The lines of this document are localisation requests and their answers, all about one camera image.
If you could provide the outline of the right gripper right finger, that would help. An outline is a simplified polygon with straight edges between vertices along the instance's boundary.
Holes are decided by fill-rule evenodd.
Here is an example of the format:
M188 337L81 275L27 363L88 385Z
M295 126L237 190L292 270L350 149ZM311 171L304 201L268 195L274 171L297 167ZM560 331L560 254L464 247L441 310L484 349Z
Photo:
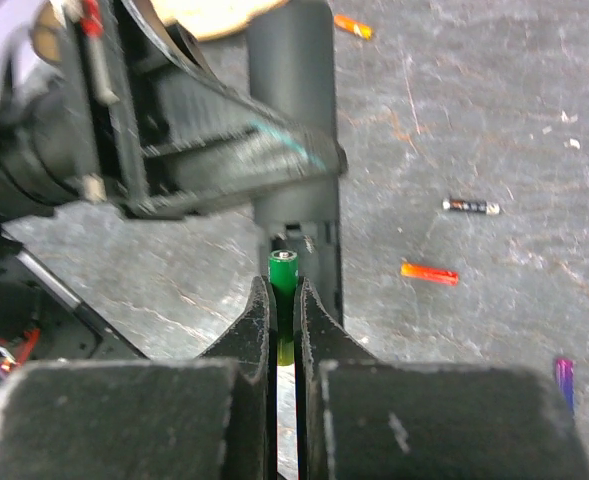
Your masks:
M519 366L385 362L301 280L294 300L303 479L589 479L554 382Z

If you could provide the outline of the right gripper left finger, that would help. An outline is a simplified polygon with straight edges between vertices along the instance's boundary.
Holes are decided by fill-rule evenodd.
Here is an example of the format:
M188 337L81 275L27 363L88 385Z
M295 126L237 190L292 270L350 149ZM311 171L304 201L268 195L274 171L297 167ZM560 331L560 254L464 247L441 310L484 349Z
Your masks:
M191 360L41 361L0 388L0 479L273 479L272 289Z

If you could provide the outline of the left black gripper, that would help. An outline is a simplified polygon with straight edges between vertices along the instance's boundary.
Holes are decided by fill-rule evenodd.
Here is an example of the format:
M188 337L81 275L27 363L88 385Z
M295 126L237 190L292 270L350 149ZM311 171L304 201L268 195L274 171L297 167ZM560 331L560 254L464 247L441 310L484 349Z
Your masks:
M182 218L347 169L338 141L240 94L151 2L48 1L36 53L64 76L82 196Z

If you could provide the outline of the green battery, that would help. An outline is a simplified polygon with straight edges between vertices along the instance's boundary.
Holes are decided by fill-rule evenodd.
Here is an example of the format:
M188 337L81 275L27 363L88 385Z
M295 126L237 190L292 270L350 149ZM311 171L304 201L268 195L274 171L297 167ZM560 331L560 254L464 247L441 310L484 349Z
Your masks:
M294 363L293 309L299 282L298 255L291 250L270 253L268 278L276 301L277 362L279 366Z

